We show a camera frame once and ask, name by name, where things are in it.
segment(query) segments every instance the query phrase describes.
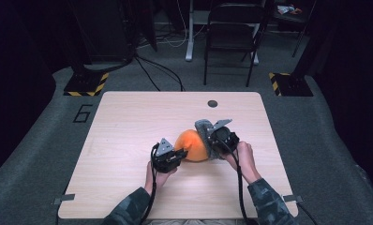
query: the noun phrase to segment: wooden table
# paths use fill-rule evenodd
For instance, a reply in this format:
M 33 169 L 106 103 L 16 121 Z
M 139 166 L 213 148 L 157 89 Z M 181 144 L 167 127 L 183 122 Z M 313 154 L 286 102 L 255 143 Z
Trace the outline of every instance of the wooden table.
M 215 108 L 209 100 L 217 101 Z M 291 187 L 261 96 L 251 92 L 107 92 L 103 95 L 66 194 L 60 218 L 104 218 L 144 185 L 152 146 L 208 119 L 227 127 L 254 149 L 261 175 L 280 194 Z M 257 213 L 244 183 L 247 216 Z M 287 202 L 296 216 L 295 202 Z M 155 198 L 149 219 L 242 218 L 237 174 L 225 160 L 183 161 Z

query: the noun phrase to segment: chair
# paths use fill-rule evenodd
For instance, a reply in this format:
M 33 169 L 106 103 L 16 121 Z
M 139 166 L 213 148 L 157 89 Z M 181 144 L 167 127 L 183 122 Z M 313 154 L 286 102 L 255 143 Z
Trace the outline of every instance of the chair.
M 248 87 L 256 51 L 260 46 L 263 33 L 265 10 L 255 4 L 224 3 L 210 10 L 207 22 L 206 47 L 204 51 L 204 82 L 207 80 L 207 63 L 209 52 L 244 53 L 242 61 L 248 54 L 250 58 L 249 72 L 246 82 Z M 253 35 L 250 25 L 260 24 Z
M 294 52 L 292 53 L 292 57 L 298 51 L 300 47 L 301 40 L 306 32 L 306 28 L 308 27 L 310 18 L 312 16 L 312 12 L 315 9 L 317 0 L 286 0 L 286 1 L 275 1 L 272 6 L 272 16 L 271 19 L 276 22 L 285 23 L 295 28 L 299 29 L 298 34 L 298 41 L 297 45 L 295 46 Z M 291 14 L 291 13 L 284 13 L 280 14 L 277 11 L 277 6 L 289 6 L 294 5 L 296 8 L 300 8 L 302 10 L 299 14 Z

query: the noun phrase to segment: hazard tape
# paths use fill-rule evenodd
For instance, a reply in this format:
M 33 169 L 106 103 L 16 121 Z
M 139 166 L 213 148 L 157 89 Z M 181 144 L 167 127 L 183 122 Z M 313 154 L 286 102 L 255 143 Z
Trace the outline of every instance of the hazard tape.
M 269 79 L 271 79 L 272 87 L 274 88 L 275 94 L 277 96 L 282 96 L 282 93 L 280 93 L 279 85 L 277 84 L 276 75 L 282 75 L 282 76 L 290 76 L 290 73 L 269 73 Z
M 101 90 L 104 88 L 104 84 L 107 81 L 109 73 L 106 73 L 102 76 L 101 80 L 99 81 L 99 85 L 97 86 L 96 90 L 93 92 L 64 92 L 64 96 L 73 96 L 73 97 L 85 97 L 85 96 L 98 96 L 101 93 Z

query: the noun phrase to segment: sleeve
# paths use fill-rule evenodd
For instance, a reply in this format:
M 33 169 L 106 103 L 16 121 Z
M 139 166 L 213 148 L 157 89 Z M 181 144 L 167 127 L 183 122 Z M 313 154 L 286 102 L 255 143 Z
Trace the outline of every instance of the sleeve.
M 102 225 L 140 224 L 150 198 L 144 188 L 138 188 L 116 205 Z
M 280 195 L 264 179 L 251 183 L 247 188 L 261 225 L 298 224 Z

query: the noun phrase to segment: person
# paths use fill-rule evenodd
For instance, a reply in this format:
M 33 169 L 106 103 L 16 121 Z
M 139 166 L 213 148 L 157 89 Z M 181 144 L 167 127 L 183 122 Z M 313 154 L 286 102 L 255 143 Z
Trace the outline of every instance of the person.
M 239 166 L 242 175 L 247 181 L 247 189 L 251 195 L 254 206 L 257 210 L 258 221 L 261 225 L 298 224 L 297 220 L 290 214 L 286 204 L 278 193 L 261 177 L 256 169 L 251 144 L 239 142 L 237 145 Z M 236 170 L 236 161 L 231 154 L 222 155 Z M 157 173 L 157 191 L 160 190 L 168 178 L 177 171 L 168 173 Z M 148 207 L 153 188 L 153 177 L 151 162 L 148 162 L 146 169 L 145 186 L 140 187 L 124 198 L 111 212 L 104 218 L 103 225 L 112 224 L 141 224 L 144 211 Z

